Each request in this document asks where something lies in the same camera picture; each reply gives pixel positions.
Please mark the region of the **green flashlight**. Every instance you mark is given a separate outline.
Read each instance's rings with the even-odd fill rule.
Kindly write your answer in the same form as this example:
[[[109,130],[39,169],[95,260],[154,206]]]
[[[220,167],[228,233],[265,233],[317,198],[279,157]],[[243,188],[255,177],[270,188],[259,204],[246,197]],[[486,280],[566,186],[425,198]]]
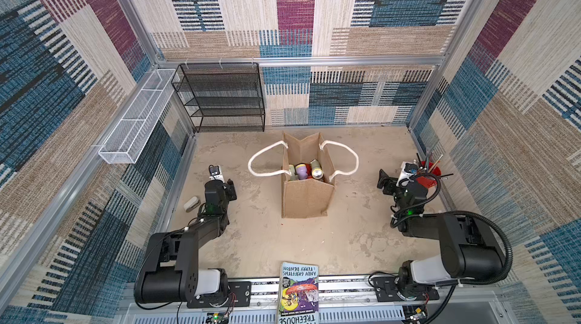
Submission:
[[[289,165],[289,172],[290,172],[289,180],[290,181],[297,180],[297,173],[296,173],[295,166]]]
[[[311,177],[315,180],[322,180],[324,177],[324,171],[322,169],[322,165],[317,159],[313,159],[310,162],[311,167]]]

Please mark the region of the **purple flashlight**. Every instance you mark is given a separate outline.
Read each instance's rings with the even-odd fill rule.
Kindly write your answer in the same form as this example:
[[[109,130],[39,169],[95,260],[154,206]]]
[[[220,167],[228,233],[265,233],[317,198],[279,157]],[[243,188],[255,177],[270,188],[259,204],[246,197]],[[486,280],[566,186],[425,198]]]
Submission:
[[[295,171],[298,180],[306,180],[309,176],[309,169],[306,164],[299,164],[295,166]]]

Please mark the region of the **brown jute tote bag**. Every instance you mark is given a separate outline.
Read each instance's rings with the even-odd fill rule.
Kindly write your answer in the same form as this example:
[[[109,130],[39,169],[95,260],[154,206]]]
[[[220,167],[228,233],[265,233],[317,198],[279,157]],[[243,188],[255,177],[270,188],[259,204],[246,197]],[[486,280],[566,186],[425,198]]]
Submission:
[[[257,172],[253,169],[254,161],[278,146],[284,148],[280,168],[271,172]],[[346,150],[354,158],[354,167],[342,171],[334,166],[329,148],[336,146]],[[290,181],[289,165],[310,164],[317,159],[322,165],[324,177],[315,180]],[[273,144],[256,152],[248,161],[248,171],[254,177],[281,177],[281,216],[288,219],[320,218],[328,215],[328,209],[336,193],[336,180],[339,176],[355,174],[360,165],[359,155],[351,147],[333,140],[325,139],[321,133],[298,139],[288,133]]]

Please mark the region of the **red flashlight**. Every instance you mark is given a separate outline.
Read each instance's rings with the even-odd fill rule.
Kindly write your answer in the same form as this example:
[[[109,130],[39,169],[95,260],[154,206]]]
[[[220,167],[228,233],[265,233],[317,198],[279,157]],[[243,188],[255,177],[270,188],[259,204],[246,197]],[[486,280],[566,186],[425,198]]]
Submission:
[[[308,177],[312,177],[312,166],[311,164],[305,164],[306,169],[307,169],[307,179]]]

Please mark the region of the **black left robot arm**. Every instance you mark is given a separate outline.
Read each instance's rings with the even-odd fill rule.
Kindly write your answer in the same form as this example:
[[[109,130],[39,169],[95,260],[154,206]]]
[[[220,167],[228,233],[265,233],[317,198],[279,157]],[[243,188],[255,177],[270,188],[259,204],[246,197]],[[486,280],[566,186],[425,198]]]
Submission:
[[[223,269],[199,268],[199,250],[219,238],[229,225],[228,206],[237,199],[232,180],[204,185],[205,203],[187,226],[151,236],[134,285],[136,304],[195,302],[220,305],[230,290]]]

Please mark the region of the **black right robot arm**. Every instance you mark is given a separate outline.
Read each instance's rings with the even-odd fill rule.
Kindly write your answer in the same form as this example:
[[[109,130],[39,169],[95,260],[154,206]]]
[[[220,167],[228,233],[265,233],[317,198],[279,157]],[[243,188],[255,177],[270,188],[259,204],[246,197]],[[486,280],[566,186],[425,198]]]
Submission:
[[[380,170],[377,187],[393,197],[391,228],[406,237],[437,241],[440,247],[438,255],[408,260],[399,268],[393,287],[403,300],[415,300],[437,286],[488,286],[507,278],[514,252],[491,219],[471,211],[426,212],[440,194],[440,176],[405,165],[399,177]]]

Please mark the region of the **red pen cup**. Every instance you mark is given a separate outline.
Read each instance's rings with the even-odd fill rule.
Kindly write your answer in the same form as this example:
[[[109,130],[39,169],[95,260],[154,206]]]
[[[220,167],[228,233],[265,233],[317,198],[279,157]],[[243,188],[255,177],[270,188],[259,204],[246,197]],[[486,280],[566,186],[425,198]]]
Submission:
[[[437,154],[435,149],[427,149],[425,156],[421,158],[417,155],[419,178],[416,180],[424,187],[431,188],[437,185],[438,180],[446,180],[452,177],[454,173],[445,174],[440,167],[440,162],[443,159],[443,154]]]

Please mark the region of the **small grey eraser block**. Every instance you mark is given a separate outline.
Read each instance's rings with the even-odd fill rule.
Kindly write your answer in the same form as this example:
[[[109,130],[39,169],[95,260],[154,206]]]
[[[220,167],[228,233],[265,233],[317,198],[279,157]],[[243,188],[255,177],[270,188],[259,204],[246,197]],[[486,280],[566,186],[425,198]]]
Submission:
[[[197,196],[193,196],[183,205],[183,209],[185,212],[191,212],[200,204],[200,199]]]

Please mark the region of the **colourful treehouse book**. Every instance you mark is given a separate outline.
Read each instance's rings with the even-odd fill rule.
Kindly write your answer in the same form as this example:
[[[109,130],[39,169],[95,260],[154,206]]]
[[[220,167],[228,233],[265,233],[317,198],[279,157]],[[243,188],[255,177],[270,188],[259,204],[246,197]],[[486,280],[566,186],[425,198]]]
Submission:
[[[319,323],[319,267],[283,262],[279,280],[276,322]]]

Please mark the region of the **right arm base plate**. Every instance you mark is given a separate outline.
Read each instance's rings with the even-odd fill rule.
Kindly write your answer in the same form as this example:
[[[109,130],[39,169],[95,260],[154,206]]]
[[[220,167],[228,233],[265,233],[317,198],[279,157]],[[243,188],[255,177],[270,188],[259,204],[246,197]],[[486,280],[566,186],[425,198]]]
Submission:
[[[379,302],[437,301],[440,294],[434,286],[399,281],[398,277],[373,275],[368,278]]]

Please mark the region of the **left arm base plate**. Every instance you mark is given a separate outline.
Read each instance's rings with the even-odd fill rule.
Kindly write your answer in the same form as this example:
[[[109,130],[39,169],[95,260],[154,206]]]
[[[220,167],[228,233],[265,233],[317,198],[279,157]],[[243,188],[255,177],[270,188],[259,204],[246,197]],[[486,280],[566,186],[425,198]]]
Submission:
[[[213,294],[199,295],[186,306],[188,309],[249,307],[251,302],[252,283],[250,281],[228,281]]]

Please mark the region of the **white mesh wall basket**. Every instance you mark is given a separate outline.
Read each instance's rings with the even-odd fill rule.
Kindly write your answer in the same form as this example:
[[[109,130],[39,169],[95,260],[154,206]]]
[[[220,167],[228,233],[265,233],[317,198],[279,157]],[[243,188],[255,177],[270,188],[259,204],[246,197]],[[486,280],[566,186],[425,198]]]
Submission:
[[[157,69],[146,74],[136,97],[98,152],[104,162],[129,165],[139,160],[172,96],[175,75],[173,69]]]

